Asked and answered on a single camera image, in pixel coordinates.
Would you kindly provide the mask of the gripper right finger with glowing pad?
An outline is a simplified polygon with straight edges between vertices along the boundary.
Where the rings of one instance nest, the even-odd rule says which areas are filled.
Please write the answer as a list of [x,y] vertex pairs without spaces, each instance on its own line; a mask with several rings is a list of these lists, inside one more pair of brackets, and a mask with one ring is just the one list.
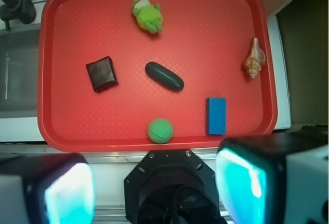
[[227,138],[215,180],[235,223],[328,223],[328,136]]

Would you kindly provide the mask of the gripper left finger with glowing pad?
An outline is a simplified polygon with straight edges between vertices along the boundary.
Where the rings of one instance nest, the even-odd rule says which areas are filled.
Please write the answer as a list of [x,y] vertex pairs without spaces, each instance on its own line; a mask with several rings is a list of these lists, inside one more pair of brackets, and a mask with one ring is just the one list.
[[93,169],[80,154],[1,158],[1,223],[92,223]]

